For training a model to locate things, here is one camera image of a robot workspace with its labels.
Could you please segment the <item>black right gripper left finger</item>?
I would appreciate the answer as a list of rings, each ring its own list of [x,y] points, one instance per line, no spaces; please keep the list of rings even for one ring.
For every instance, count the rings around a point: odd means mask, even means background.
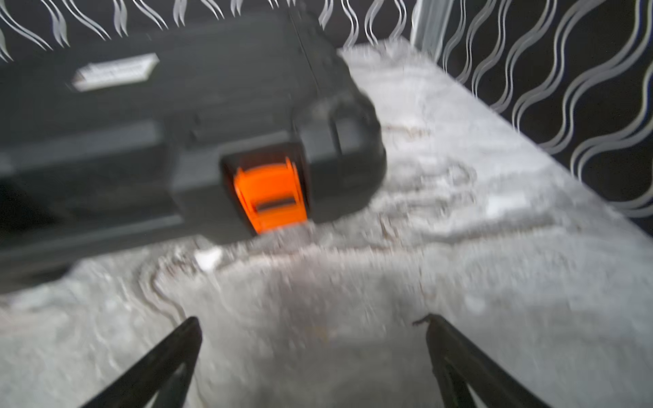
[[[182,407],[202,347],[202,328],[192,316],[86,407]]]

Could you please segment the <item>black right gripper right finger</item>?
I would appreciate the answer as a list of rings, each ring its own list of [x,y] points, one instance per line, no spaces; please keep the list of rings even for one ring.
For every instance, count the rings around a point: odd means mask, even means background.
[[[427,325],[432,372],[445,407],[546,407],[548,404],[516,381],[498,363],[440,314],[427,314],[413,326]]]

